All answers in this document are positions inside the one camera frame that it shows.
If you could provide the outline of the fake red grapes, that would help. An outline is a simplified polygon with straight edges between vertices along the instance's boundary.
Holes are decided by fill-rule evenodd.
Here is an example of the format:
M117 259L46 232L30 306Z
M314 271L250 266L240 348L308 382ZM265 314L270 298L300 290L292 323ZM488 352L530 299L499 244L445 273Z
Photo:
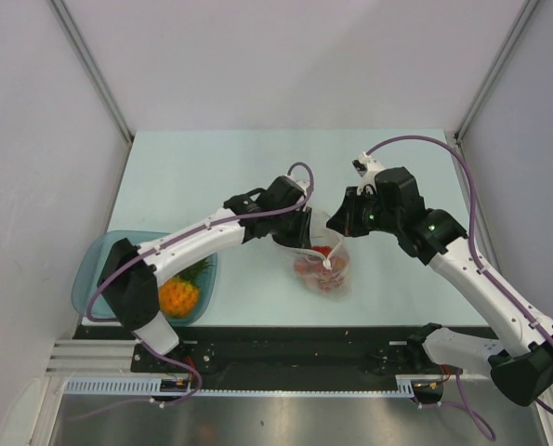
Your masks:
M296 255L296 276L311 291L332 294L342 292L349 274L349 254L344 247L313 246L309 253Z

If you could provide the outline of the fake pineapple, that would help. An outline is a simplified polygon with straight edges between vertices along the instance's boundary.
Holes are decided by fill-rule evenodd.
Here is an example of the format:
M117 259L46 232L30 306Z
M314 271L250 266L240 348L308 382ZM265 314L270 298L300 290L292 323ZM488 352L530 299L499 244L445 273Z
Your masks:
M201 295L197 280L209 268L207 257L182 270L159 288L159 306L165 316L182 319L191 315Z

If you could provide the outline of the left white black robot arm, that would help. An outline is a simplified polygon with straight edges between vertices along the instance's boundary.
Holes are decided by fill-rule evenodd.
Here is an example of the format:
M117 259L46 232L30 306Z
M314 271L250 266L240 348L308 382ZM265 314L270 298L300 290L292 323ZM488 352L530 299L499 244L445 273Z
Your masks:
M135 245L114 243L95 296L115 319L151 350L162 370L184 360L179 337L160 310L159 289L182 270L227 248L288 230L302 215L313 182L277 177L266 189L228 199L213 215L173 234Z

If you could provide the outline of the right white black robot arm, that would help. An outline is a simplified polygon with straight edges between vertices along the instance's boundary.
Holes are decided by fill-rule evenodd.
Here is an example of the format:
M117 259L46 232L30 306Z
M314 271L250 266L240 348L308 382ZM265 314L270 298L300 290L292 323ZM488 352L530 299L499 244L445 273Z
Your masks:
M361 181L346 188L327 228L353 238L373 231L395 236L408 256L457 289L495 334L486 339L429 323L408 339L409 365L419 373L438 364L465 369L489 377L519 406L535 402L553 385L553 320L470 249L466 230L449 213L425 206L406 168L353 165Z

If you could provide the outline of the clear dotted zip top bag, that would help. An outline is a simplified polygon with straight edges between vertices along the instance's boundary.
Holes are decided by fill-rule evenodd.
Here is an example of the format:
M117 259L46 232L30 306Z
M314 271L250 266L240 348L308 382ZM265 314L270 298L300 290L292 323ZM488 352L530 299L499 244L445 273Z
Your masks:
M350 288L350 255L344 237L326 227L330 216L313 210L309 223L309 245L288 248L295 277L308 290L329 299L338 299Z

